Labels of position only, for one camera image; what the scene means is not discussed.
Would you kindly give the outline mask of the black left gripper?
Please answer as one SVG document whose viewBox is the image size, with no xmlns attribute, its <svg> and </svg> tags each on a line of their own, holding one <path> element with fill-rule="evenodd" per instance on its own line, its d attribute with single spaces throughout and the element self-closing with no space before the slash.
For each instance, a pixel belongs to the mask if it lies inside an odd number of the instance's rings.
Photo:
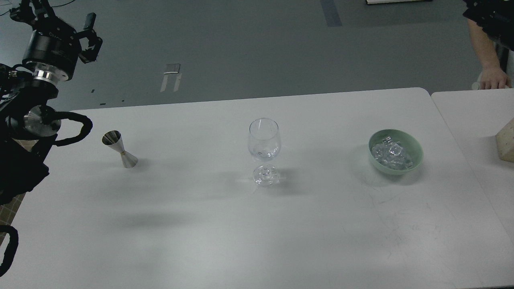
<svg viewBox="0 0 514 289">
<path fill-rule="evenodd" d="M 9 18 L 33 29 L 22 64 L 29 68 L 37 63 L 56 67 L 64 73 L 64 81 L 73 78 L 78 58 L 84 64 L 95 62 L 103 45 L 103 39 L 94 29 L 97 18 L 94 12 L 86 15 L 79 33 L 57 17 L 47 0 L 21 0 L 9 10 Z M 83 50 L 81 39 L 88 40 L 88 47 Z"/>
</svg>

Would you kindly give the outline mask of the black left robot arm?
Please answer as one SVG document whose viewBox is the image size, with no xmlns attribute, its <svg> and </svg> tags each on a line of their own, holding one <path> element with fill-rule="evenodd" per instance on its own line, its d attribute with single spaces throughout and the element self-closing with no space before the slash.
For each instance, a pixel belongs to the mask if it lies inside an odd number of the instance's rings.
<svg viewBox="0 0 514 289">
<path fill-rule="evenodd" d="M 2 206 L 49 175 L 44 160 L 53 146 L 77 143 L 91 132 L 88 117 L 59 112 L 47 102 L 57 97 L 59 82 L 72 79 L 77 61 L 96 61 L 103 44 L 94 29 L 93 12 L 82 31 L 59 18 L 46 0 L 21 0 L 9 16 L 31 26 L 32 35 L 22 62 L 1 64 Z"/>
</svg>

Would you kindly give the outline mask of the person's hand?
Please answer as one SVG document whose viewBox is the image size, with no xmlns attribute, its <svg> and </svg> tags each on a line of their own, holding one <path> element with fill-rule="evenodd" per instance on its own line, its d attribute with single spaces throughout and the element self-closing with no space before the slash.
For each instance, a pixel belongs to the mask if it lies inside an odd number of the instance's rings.
<svg viewBox="0 0 514 289">
<path fill-rule="evenodd" d="M 510 77 L 500 67 L 487 67 L 481 71 L 480 90 L 512 88 Z"/>
</svg>

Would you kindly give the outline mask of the person's bare forearm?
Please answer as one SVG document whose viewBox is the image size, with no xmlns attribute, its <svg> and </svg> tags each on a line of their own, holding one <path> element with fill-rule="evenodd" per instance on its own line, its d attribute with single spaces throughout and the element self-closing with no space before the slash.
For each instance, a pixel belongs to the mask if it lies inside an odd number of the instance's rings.
<svg viewBox="0 0 514 289">
<path fill-rule="evenodd" d="M 495 44 L 473 20 L 467 20 L 472 47 L 485 71 L 501 71 Z"/>
</svg>

